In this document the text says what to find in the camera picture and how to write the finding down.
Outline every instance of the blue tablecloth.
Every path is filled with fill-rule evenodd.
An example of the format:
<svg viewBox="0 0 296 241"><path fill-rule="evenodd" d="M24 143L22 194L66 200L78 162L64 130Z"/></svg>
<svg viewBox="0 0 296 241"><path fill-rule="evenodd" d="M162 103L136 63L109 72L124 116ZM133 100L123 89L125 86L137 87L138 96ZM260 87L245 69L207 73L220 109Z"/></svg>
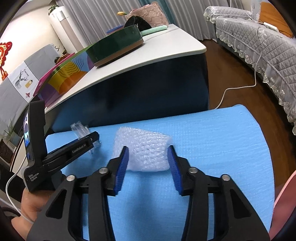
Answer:
<svg viewBox="0 0 296 241"><path fill-rule="evenodd" d="M173 138L176 152L207 175L231 175L253 205L267 230L274 204L274 175L260 126L242 105L206 112L91 128L100 134L101 148L86 153L63 169L66 175L91 175L109 161L116 131L121 126L162 132ZM48 151L76 139L73 132L47 137ZM208 238L213 237L210 197ZM170 171L126 173L122 190L109 197L117 241L180 241L188 197L179 196ZM83 198L83 236L89 239L87 196Z"/></svg>

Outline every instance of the blue lid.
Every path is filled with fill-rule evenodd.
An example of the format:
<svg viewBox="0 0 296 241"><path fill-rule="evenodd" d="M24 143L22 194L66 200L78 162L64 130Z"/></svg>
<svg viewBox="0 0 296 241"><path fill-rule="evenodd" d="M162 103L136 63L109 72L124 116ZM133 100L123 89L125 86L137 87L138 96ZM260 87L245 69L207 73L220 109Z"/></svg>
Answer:
<svg viewBox="0 0 296 241"><path fill-rule="evenodd" d="M113 29L108 30L108 31L106 32L106 34L110 34L110 33L114 32L114 31L116 31L116 30L119 30L119 29L123 28L123 27L124 27L123 25L117 26L117 27L115 27L115 28L113 28Z"/></svg>

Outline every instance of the human hand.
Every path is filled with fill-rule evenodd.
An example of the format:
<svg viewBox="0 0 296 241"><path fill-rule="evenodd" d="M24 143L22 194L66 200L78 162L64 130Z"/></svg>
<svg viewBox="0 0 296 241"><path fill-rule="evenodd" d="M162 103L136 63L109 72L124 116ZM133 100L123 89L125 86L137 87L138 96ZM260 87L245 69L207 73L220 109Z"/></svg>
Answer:
<svg viewBox="0 0 296 241"><path fill-rule="evenodd" d="M22 214L34 222L37 219L37 214L42 210L52 193L53 191L36 191L34 193L30 193L25 188L22 193ZM11 220L11 224L24 240L27 239L28 233L33 225L22 216L13 218Z"/></svg>

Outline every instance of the curtain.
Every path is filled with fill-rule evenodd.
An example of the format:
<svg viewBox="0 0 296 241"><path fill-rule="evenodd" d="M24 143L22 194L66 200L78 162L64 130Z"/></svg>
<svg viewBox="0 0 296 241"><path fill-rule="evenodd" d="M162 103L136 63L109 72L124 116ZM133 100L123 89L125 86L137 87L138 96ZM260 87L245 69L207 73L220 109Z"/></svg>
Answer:
<svg viewBox="0 0 296 241"><path fill-rule="evenodd" d="M87 44L106 36L106 32L126 22L117 12L129 13L141 7L138 0L57 0L65 6Z"/></svg>
<svg viewBox="0 0 296 241"><path fill-rule="evenodd" d="M57 0L64 5L88 44L106 36L106 31L125 23L118 11L150 4L153 0ZM198 40L216 38L214 26L203 14L208 6L229 6L230 0L157 0L168 21ZM241 0L232 0L232 7L243 9Z"/></svg>

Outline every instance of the brown floor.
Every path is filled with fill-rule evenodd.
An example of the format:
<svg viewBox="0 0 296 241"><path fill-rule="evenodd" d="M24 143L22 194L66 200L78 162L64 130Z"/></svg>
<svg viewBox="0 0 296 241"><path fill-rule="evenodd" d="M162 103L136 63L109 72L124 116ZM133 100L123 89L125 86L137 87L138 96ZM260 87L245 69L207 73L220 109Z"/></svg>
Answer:
<svg viewBox="0 0 296 241"><path fill-rule="evenodd" d="M219 104L226 88L253 85L254 72L214 41L205 40L202 43L207 47L210 109L213 109ZM296 136L270 88L259 78L257 80L254 88L227 91L221 107L242 104L260 124L270 149L278 193L296 170Z"/></svg>

